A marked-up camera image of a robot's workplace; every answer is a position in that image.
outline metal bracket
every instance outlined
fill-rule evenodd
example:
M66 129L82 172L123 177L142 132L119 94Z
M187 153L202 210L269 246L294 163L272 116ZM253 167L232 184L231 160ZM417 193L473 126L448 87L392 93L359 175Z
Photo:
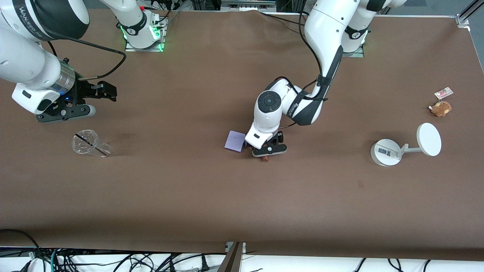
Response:
M155 19L157 20L159 19L158 14L156 14ZM154 27L156 27L157 30L154 30L153 33L155 35L160 36L159 40L157 40L147 48L135 48L128 42L128 40L125 37L124 39L126 40L126 46L124 48L124 51L126 52L163 52L163 50L165 49L166 30L168 28L168 17L164 18L161 22L159 22Z
M455 16L455 22L457 23L457 27L460 28L460 29L468 29L470 31L470 27L469 27L469 20L464 20L464 21L461 21L461 17L460 17L460 14L457 14Z
M242 254L244 252L243 242L234 242L230 247L224 261L217 272L239 272L241 268Z
M356 51L354 51L354 52L343 53L343 57L347 57L347 58L364 58L363 46L360 45L360 47Z

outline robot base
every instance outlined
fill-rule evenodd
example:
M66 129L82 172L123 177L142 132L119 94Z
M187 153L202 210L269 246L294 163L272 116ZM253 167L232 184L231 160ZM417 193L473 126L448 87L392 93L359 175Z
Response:
M252 155L258 158L286 153L287 146L281 144L282 142L284 142L284 136L282 135L282 131L279 131L276 136L267 141L261 149L252 150Z
M371 147L371 158L383 167L394 166L400 162L402 156L399 155L400 146L392 140L383 139L376 142Z
M155 16L155 20L160 19L160 16L158 14L155 14L154 16ZM153 30L153 34L160 38L157 41L155 41L151 46L147 48L136 48L136 47L133 47L128 41L126 41L126 47L124 48L124 51L126 52L163 52L163 50L165 49L168 17L164 18L160 23L154 25L153 27L157 29L157 30Z

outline metal frame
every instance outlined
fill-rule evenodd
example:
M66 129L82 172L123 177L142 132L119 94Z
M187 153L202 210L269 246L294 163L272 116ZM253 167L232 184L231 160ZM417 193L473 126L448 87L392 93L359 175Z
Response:
M480 7L484 5L484 0L474 0L461 13L457 14L456 21L459 27L469 25L469 17L473 15Z
M233 243L217 272L239 272L243 250L243 242Z

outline table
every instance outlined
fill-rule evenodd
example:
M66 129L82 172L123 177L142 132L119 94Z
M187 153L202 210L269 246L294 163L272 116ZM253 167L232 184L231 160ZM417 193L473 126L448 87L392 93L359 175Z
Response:
M114 15L89 13L83 39L123 49ZM287 128L287 153L268 163L225 150L228 132L250 128L274 78L304 86L317 65L295 25L255 11L182 12L163 53L127 53L106 78L118 101L91 100L89 119L38 123L1 81L2 227L49 247L208 252L237 240L259 254L483 259L484 76L470 34L448 17L377 17L371 29L365 57L343 59L319 119ZM84 76L119 61L53 44ZM447 86L453 110L434 117L426 107ZM375 141L403 144L424 122L445 142L439 156L373 163ZM74 153L82 129L113 156Z

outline stuffed toy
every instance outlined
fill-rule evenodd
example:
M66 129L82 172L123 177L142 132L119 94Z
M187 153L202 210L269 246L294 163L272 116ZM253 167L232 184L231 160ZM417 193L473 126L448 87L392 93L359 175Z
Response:
M430 112L432 112L437 117L443 117L446 113L452 110L451 105L444 101L439 101L433 106L428 107Z

